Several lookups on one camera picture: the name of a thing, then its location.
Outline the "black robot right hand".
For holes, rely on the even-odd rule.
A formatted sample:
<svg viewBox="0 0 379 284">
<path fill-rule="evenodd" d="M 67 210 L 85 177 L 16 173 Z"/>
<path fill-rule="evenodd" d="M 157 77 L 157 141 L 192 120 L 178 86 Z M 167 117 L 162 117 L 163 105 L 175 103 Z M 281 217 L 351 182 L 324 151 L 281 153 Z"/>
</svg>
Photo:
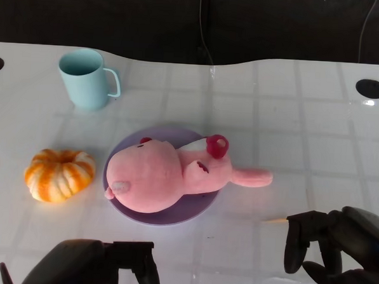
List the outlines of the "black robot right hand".
<svg viewBox="0 0 379 284">
<path fill-rule="evenodd" d="M 317 284 L 379 284 L 379 216 L 345 206 L 287 217 L 284 270 Z"/>
</svg>

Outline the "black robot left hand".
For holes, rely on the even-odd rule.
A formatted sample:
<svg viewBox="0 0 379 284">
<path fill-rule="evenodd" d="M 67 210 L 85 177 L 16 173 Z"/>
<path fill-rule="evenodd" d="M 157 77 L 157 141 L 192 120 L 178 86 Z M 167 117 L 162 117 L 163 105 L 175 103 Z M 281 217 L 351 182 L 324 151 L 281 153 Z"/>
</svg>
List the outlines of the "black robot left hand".
<svg viewBox="0 0 379 284">
<path fill-rule="evenodd" d="M 22 284 L 119 284 L 119 270 L 130 270 L 139 284 L 160 284 L 154 244 L 65 240 L 50 250 Z"/>
</svg>

